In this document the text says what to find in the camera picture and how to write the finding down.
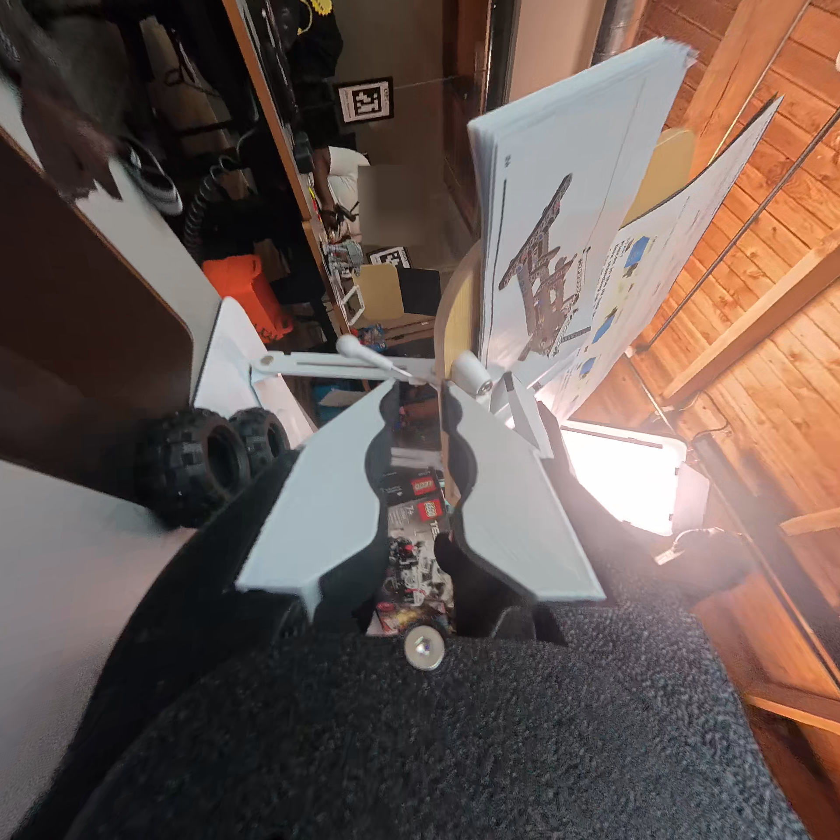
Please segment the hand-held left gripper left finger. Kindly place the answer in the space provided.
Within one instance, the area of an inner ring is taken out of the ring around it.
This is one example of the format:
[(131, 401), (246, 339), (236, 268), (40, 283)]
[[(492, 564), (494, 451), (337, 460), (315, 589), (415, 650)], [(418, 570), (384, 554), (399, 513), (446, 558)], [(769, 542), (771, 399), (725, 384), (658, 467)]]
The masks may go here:
[(399, 385), (384, 381), (310, 436), (260, 527), (235, 587), (300, 598), (312, 621), (375, 593), (388, 561), (382, 477)]

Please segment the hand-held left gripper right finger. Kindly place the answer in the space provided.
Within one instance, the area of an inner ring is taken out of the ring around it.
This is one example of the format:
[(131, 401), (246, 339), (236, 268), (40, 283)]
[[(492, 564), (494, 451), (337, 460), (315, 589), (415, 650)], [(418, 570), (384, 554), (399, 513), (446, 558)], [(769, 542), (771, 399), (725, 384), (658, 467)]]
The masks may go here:
[(540, 452), (457, 384), (442, 401), (460, 549), (531, 602), (604, 601)]

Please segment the building instruction booklet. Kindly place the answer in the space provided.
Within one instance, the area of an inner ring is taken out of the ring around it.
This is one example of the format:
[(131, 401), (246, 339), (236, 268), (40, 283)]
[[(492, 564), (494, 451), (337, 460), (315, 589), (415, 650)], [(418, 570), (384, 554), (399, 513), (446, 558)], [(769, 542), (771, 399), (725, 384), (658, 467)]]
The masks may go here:
[(696, 56), (653, 38), (469, 122), (477, 353), (492, 374), (535, 381), (585, 343), (607, 253)]

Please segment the grey desk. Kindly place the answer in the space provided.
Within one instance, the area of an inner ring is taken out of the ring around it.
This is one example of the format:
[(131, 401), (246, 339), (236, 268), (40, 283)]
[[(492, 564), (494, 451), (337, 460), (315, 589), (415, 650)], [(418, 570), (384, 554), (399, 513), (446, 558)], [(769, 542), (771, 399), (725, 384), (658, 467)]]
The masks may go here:
[(144, 423), (194, 407), (221, 297), (118, 164), (66, 203), (2, 78), (2, 838), (41, 802), (183, 543), (133, 494)]

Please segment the white task instruction poster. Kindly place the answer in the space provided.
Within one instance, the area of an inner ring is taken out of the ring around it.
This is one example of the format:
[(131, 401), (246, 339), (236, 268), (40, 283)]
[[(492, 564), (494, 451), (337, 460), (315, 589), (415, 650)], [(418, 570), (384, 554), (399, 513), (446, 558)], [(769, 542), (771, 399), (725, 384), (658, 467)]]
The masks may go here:
[(538, 394), (557, 419), (579, 409), (653, 320), (782, 101), (767, 101), (696, 178), (617, 232), (595, 291), (591, 329)]

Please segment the black toy tyre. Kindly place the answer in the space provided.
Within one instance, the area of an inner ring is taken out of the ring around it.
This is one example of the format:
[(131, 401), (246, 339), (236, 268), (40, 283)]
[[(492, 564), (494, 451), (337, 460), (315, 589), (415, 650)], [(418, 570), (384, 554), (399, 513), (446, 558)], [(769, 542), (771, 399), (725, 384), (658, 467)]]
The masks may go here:
[(153, 421), (134, 460), (138, 499), (169, 527), (199, 529), (251, 481), (234, 426), (204, 408)]
[(252, 477), (258, 476), (290, 449), (279, 418), (263, 407), (242, 409), (232, 415), (229, 422), (245, 447)]

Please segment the white light panel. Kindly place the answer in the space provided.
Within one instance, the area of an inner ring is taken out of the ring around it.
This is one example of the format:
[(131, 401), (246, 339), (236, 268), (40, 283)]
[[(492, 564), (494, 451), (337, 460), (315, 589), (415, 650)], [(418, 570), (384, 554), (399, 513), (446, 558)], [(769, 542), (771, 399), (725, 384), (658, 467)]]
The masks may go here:
[(576, 479), (615, 519), (673, 538), (705, 526), (711, 484), (680, 437), (575, 421), (560, 433)]

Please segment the black toy set box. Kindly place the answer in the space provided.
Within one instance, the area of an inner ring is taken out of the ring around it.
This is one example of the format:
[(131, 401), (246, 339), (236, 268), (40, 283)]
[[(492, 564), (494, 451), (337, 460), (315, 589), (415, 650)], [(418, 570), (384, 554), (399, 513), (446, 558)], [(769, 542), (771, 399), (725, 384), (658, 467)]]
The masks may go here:
[(429, 625), (447, 635), (454, 628), (455, 588), (435, 553), (438, 535), (450, 530), (438, 473), (396, 468), (385, 474), (383, 489), (389, 556), (367, 634), (396, 637)]

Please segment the white book stand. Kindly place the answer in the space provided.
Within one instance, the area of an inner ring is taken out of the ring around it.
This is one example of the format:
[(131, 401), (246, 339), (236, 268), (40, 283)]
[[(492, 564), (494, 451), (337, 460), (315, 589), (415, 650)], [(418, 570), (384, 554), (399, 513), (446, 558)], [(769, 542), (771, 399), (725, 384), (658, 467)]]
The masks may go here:
[(337, 353), (266, 350), (242, 307), (235, 299), (222, 301), (213, 327), (194, 406), (225, 417), (263, 407), (277, 415), (286, 430), (290, 448), (299, 448), (316, 428), (292, 395), (284, 376), (319, 379), (376, 380), (389, 378), (412, 385), (454, 384), (504, 421), (532, 446), (538, 457), (551, 459), (553, 449), (543, 424), (534, 391), (510, 371), (498, 380), (470, 351), (453, 364), (450, 378), (440, 380), (435, 360), (391, 358), (360, 344), (355, 337), (338, 341)]

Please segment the orange storage bin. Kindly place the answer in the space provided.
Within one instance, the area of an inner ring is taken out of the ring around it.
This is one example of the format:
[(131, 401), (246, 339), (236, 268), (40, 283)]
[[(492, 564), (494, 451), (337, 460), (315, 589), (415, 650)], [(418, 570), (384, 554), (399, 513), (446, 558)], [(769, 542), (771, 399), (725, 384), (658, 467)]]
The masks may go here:
[(294, 331), (294, 319), (278, 302), (257, 255), (208, 259), (202, 271), (222, 298), (235, 299), (242, 307), (264, 344)]

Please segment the black printed bag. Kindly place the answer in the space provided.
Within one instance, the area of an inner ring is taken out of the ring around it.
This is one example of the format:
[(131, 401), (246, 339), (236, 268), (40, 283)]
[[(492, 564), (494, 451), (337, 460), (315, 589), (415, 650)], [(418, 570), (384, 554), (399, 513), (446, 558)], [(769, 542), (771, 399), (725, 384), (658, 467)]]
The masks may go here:
[(312, 145), (338, 132), (331, 79), (343, 51), (332, 1), (268, 1), (261, 7), (287, 90), (294, 97), (292, 126)]

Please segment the grey metal duct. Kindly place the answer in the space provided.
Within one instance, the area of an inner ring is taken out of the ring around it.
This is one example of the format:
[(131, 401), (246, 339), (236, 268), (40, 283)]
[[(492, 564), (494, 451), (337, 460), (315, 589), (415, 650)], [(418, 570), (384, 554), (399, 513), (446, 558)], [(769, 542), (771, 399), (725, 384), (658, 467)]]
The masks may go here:
[(619, 55), (634, 45), (648, 1), (606, 1), (591, 65)]

